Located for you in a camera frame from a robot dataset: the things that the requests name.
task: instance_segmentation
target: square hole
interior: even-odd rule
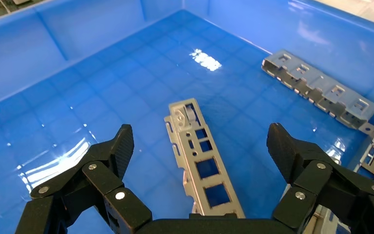
[[[300,67],[298,67],[298,68],[296,69],[296,71],[298,71],[298,72],[300,72],[300,73],[302,73],[302,74],[306,73],[308,70],[309,70],[309,68],[306,67],[306,66],[304,66],[304,65],[300,65]]]
[[[368,107],[368,104],[362,100],[359,100],[357,103],[355,103],[355,107],[363,111],[366,107]]]
[[[214,158],[207,159],[201,162],[196,162],[196,167],[197,171],[199,172],[200,179],[217,175],[219,173],[219,169]]]
[[[200,142],[201,151],[207,152],[210,150],[213,150],[213,147],[211,146],[211,143],[209,140]]]
[[[335,93],[336,96],[340,96],[343,94],[343,92],[345,92],[344,89],[340,88],[339,86],[335,86],[333,89],[332,89],[332,93]]]
[[[196,130],[196,136],[198,139],[203,139],[203,138],[206,138],[207,137],[207,133],[205,131],[205,129],[199,129],[199,130]]]
[[[374,147],[372,147],[370,150],[369,150],[369,154],[374,156]]]
[[[230,202],[230,197],[227,194],[224,184],[204,188],[204,192],[211,208]]]
[[[290,57],[286,54],[280,56],[279,60],[282,61],[282,62],[286,62],[290,59]]]

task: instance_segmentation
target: blue plastic bin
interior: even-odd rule
[[[285,187],[271,122],[345,166],[365,138],[261,70],[280,49],[374,102],[374,23],[315,1],[53,0],[0,18],[0,233],[14,232],[32,188],[122,123],[135,140],[126,186],[154,218],[188,217],[163,119],[191,97],[245,215],[269,217]],[[93,208],[70,227],[110,232]]]

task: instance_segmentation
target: bin floor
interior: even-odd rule
[[[180,11],[0,103],[0,233],[13,233],[29,190],[75,165],[91,144],[133,127],[124,182],[157,218],[187,218],[164,117],[196,98],[245,215],[270,217],[285,182],[266,148],[269,124],[347,165],[359,131],[338,123],[261,70],[268,53]],[[109,233],[94,208],[71,233]]]

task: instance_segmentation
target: rectangular cutout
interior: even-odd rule
[[[335,86],[333,89],[332,89],[332,93],[335,93],[336,96],[340,96],[343,94],[343,92],[345,92],[344,89],[340,88],[339,86]]]
[[[359,167],[359,170],[357,171],[359,175],[363,175],[366,178],[369,178],[371,180],[374,180],[374,174],[368,170],[366,170],[363,167]]]
[[[302,74],[305,74],[307,71],[309,70],[308,67],[304,66],[303,64],[301,64],[297,69],[296,71],[302,73]]]
[[[194,149],[194,145],[193,145],[193,141],[192,140],[188,140],[188,144],[190,145],[190,149]]]
[[[201,162],[196,162],[197,171],[200,179],[219,174],[219,168],[214,158],[207,159]]]
[[[199,124],[199,126],[201,126],[201,123],[200,123],[199,117],[197,116],[197,112],[196,112],[196,110],[194,109],[193,103],[190,103],[190,104],[187,104],[187,105],[186,105],[186,111],[188,111],[189,109],[191,109],[191,110],[194,112],[194,115],[196,116],[196,121],[197,121],[197,123]]]
[[[290,57],[286,54],[280,56],[279,60],[282,61],[282,62],[286,62],[290,59]]]
[[[200,147],[203,152],[213,150],[213,147],[211,146],[211,143],[209,140],[200,142]]]
[[[374,156],[374,147],[371,147],[371,149],[369,150],[369,154]]]
[[[363,162],[366,163],[366,164],[370,164],[371,160],[372,160],[372,157],[366,156],[366,158],[365,158],[365,160],[363,160]]]
[[[207,133],[205,131],[205,129],[199,129],[199,130],[196,130],[196,136],[198,139],[203,139],[203,138],[206,138],[207,137]]]
[[[219,184],[210,188],[204,188],[207,201],[210,208],[230,202],[230,197],[224,187],[224,184]]]
[[[360,109],[361,111],[365,110],[368,107],[368,104],[362,100],[359,100],[354,105],[356,108]]]

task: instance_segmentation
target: metal tab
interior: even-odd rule
[[[288,51],[265,58],[262,69],[344,125],[374,134],[374,126],[368,122],[374,115],[373,102]]]
[[[224,215],[235,213],[245,218],[239,199],[227,175],[211,132],[206,125],[196,99],[170,104],[170,116],[164,118],[167,132],[179,168],[184,168],[183,185],[188,196],[194,198],[193,213]],[[217,172],[200,174],[200,163],[215,163]],[[229,201],[211,205],[207,189],[223,186]]]

